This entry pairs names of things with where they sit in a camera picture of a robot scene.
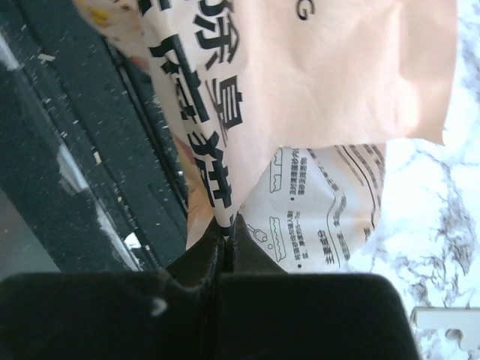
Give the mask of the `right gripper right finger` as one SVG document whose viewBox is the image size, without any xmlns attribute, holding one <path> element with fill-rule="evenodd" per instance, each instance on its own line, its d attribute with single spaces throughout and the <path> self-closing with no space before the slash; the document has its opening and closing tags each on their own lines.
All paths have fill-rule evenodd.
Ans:
<svg viewBox="0 0 480 360">
<path fill-rule="evenodd" d="M 242 217 L 219 279 L 221 359 L 417 359 L 401 298 L 375 274 L 288 274 Z"/>
</svg>

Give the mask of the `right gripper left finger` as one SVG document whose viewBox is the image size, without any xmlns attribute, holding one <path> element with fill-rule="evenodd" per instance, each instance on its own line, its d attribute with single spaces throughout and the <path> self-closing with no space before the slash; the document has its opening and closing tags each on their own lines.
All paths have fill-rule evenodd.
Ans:
<svg viewBox="0 0 480 360">
<path fill-rule="evenodd" d="M 212 359 L 224 238 L 212 221 L 155 271 L 17 274 L 1 282 L 3 359 Z"/>
</svg>

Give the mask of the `orange cat litter bag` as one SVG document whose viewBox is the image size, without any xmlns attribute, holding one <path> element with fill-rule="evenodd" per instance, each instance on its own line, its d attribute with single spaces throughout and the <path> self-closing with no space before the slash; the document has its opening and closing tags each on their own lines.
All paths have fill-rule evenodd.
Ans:
<svg viewBox="0 0 480 360">
<path fill-rule="evenodd" d="M 288 272 L 347 263 L 386 143 L 443 141 L 455 1 L 76 1 L 151 79 L 188 189 L 187 246 L 244 218 Z"/>
</svg>

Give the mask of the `white bag sealing clip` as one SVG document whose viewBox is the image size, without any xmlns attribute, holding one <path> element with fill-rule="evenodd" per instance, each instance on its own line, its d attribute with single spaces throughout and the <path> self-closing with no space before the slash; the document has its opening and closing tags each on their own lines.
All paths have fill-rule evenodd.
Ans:
<svg viewBox="0 0 480 360">
<path fill-rule="evenodd" d="M 411 314 L 422 359 L 478 359 L 477 307 L 416 307 Z"/>
</svg>

